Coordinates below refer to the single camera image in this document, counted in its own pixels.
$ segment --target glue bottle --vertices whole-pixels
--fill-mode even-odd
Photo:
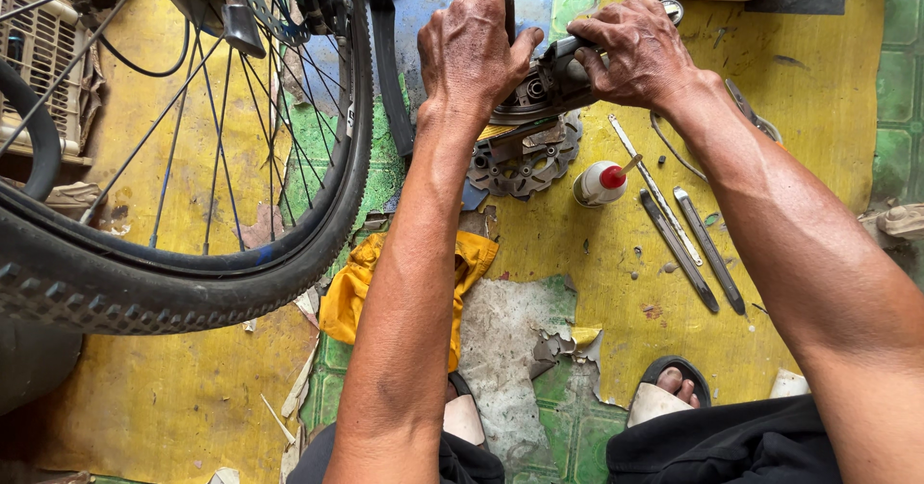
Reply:
[[[597,207],[612,203],[626,193],[626,176],[613,161],[597,161],[583,171],[571,186],[581,206]]]

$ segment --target left hand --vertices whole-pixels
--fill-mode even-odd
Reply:
[[[427,91],[422,123],[431,112],[443,112],[483,128],[494,107],[523,81],[543,33],[525,29],[510,46],[503,17],[503,0],[453,0],[417,33]]]

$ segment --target toe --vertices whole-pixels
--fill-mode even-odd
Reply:
[[[683,380],[684,377],[680,374],[680,370],[675,367],[669,367],[658,376],[657,386],[671,394],[676,394],[676,392],[680,390],[680,383],[683,382]]]
[[[677,399],[683,401],[684,403],[690,402],[690,396],[693,395],[693,382],[690,380],[684,380],[683,384],[680,385],[680,392],[677,393]]]

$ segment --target plastic crate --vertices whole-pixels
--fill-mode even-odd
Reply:
[[[2,0],[0,13],[8,13],[37,0]],[[44,95],[55,78],[82,50],[87,42],[86,31],[77,22],[77,12],[67,0],[52,0],[39,8],[20,13],[0,24],[0,55],[16,69],[39,95]],[[80,76],[83,62],[71,70],[67,78],[54,89],[46,102],[48,112],[61,137],[62,159],[65,162],[89,164],[80,158]],[[22,122],[17,112],[3,100],[3,120],[0,138],[6,140]],[[31,155],[28,130],[23,130],[9,148],[10,152]]]

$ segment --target foot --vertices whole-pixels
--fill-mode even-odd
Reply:
[[[446,403],[456,399],[459,396],[458,391],[456,391],[456,385],[452,382],[446,382]]]
[[[657,386],[677,397],[680,401],[687,403],[693,408],[699,408],[699,398],[693,394],[695,385],[691,380],[684,380],[680,370],[675,367],[668,367],[658,376]]]

